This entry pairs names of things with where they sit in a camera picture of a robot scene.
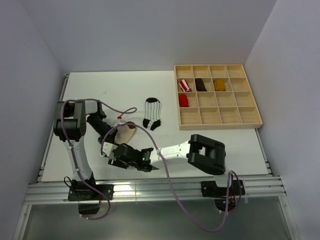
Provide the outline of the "beige brown striped sock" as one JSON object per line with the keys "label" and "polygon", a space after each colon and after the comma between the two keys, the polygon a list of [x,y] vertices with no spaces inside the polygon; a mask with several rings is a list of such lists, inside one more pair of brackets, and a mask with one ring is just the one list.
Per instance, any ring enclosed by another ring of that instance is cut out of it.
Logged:
{"label": "beige brown striped sock", "polygon": [[114,143],[117,145],[128,144],[136,131],[135,125],[123,125],[115,130]]}

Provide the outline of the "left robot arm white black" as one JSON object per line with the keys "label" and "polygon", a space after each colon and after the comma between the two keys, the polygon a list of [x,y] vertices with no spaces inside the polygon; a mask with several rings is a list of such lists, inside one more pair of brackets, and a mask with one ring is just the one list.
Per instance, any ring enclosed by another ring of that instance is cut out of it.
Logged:
{"label": "left robot arm white black", "polygon": [[95,198],[98,193],[84,144],[87,124],[99,134],[104,157],[112,157],[112,151],[117,147],[116,131],[103,141],[104,136],[111,129],[103,121],[106,117],[102,104],[96,100],[59,101],[55,108],[53,132],[63,142],[68,152],[73,174],[71,186],[79,190],[79,194],[86,200]]}

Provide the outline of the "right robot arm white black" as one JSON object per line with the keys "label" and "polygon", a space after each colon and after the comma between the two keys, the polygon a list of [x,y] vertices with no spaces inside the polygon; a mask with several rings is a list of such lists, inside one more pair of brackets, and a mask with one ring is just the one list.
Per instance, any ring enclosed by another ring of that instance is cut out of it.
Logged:
{"label": "right robot arm white black", "polygon": [[214,176],[216,189],[220,194],[227,195],[234,188],[226,169],[225,144],[203,135],[193,134],[190,140],[159,150],[153,147],[137,150],[126,143],[104,142],[102,154],[108,158],[108,164],[111,166],[123,169],[133,167],[145,173],[164,168],[162,158],[165,158],[167,165],[190,164]]}

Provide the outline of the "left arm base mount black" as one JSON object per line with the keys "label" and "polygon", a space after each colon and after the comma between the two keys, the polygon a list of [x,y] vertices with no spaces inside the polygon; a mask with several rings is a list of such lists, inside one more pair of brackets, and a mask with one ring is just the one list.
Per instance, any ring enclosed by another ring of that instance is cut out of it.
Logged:
{"label": "left arm base mount black", "polygon": [[[69,202],[79,202],[79,214],[91,217],[98,213],[101,201],[105,200],[101,194],[86,186],[81,180],[71,180],[68,176],[65,176],[63,182],[69,188],[67,200]],[[113,184],[96,184],[93,176],[85,182],[103,193],[109,200],[113,199]]]}

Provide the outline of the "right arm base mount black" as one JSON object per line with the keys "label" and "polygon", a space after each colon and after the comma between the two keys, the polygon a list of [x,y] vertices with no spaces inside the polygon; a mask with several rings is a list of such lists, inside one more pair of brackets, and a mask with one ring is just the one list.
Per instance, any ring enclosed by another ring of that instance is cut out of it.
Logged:
{"label": "right arm base mount black", "polygon": [[214,180],[202,181],[201,194],[204,198],[213,198],[214,204],[219,211],[231,212],[238,204],[237,197],[241,198],[246,194],[244,183],[242,180],[231,180],[228,188],[228,204],[227,204],[227,188],[219,187]]}

